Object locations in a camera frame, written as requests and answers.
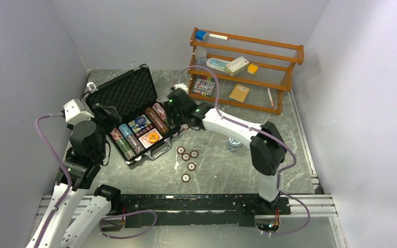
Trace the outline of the orange big blind button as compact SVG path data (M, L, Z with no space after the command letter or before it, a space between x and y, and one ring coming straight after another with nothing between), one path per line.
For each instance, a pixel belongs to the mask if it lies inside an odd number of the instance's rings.
M147 139L150 143L155 143L160 139L160 135L157 132L150 132L147 135Z

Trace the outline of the red playing card deck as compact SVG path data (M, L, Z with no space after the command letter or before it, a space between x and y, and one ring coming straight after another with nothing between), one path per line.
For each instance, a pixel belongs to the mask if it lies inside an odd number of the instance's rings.
M162 135L156 130L156 129L152 129L150 132L157 132L159 135L160 135L160 139L159 140L161 140L161 138L162 138ZM141 142L141 144L143 145L143 147L146 149L146 148L149 148L150 146L152 146L152 145L154 145L155 143L150 143L149 141L148 141L148 139L147 139L147 135L148 135L148 133L146 133L146 134L144 134L144 135L142 135L142 136L140 136L139 137L139 141Z

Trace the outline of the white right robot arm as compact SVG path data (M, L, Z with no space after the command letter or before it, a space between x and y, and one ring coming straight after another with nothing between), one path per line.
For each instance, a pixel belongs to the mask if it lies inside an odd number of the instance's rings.
M214 131L232 138L250 150L253 167L260 174L258 207L270 214L278 207L278 169L284 162L286 150L276 125L267 121L260 125L231 116L216 105L197 104L183 89L168 94L164 110L169 125L187 124Z

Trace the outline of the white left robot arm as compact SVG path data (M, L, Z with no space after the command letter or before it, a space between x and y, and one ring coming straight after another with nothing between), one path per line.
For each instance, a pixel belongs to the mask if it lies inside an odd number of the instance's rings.
M43 135L39 122L51 117L65 118L71 129L71 147L64 159L60 158ZM99 103L84 107L78 99L69 101L64 110L47 114L35 120L35 127L60 169L48 208L27 247L80 247L93 227L106 214L115 215L122 209L120 190L101 186L86 210L72 222L71 218L80 201L88 192L104 160L110 158L106 151L106 135L119 124L121 117L114 106Z

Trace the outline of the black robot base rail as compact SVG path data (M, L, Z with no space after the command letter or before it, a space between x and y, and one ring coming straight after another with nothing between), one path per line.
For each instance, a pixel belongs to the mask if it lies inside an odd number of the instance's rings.
M110 211L111 215L152 210L157 214L138 214L126 219L126 227L143 227L155 223L157 226L180 225L225 225L254 227L255 218L276 214L289 215L289 200L278 196L272 202L258 194L193 194L157 195L123 194L120 202Z

